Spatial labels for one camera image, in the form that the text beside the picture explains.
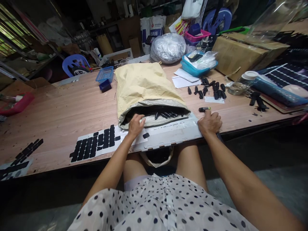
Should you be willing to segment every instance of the blue plastic stool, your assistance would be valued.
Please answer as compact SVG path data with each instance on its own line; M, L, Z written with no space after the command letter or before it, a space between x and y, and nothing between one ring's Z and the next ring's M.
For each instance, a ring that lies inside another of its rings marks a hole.
M84 56L79 55L79 54L68 56L67 58L65 58L65 60L63 60L62 69L68 75L68 77L73 77L73 74L68 69L68 66L70 68L74 67L72 64L74 64L75 66L80 66L79 62L81 62L83 66L87 65L88 67L90 67L87 59Z
M232 21L231 11L229 11L227 8L221 8L219 10L219 13L218 13L218 16L217 16L217 19L214 25L212 25L212 20L214 18L215 11L216 10L212 10L211 12L209 12L202 26L202 30L206 30L210 32L212 35L216 35L219 33L219 31L218 33L216 33L216 29L219 27L222 21L225 21L225 24L224 24L224 28L221 31L228 30L230 28L231 21Z

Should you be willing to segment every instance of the wall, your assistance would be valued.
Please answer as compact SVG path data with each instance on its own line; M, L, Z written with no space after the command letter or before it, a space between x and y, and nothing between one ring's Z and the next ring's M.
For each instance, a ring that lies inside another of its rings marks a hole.
M123 7L123 1L124 0L115 0L116 5L119 10L119 14L125 14L124 13L124 7ZM92 12L93 18L97 23L101 22L101 17L105 17L106 19L110 19L111 15L109 12L109 8L107 3L111 2L111 0L87 0L87 3L89 5L89 8ZM131 4L131 0L126 0L127 4Z

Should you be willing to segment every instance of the clear plastic sheet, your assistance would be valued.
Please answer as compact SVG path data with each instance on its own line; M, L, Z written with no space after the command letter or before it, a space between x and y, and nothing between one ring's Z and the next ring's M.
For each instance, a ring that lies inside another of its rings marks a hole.
M155 62L172 64L179 61L185 54L186 43L183 36L177 33L168 33L154 39L150 58Z

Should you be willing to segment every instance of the white lid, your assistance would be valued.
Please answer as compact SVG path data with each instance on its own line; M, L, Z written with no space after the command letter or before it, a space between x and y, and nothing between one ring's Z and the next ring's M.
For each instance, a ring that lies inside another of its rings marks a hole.
M254 71L247 71L244 74L242 74L242 78L246 80L254 80L258 77L258 73Z

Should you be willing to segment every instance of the polka dot skirt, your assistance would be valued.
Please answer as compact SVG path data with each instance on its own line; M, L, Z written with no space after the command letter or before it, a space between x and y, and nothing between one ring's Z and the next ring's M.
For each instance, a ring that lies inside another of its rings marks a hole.
M93 195L68 230L257 230L239 212L196 183L173 174L153 175L135 189Z

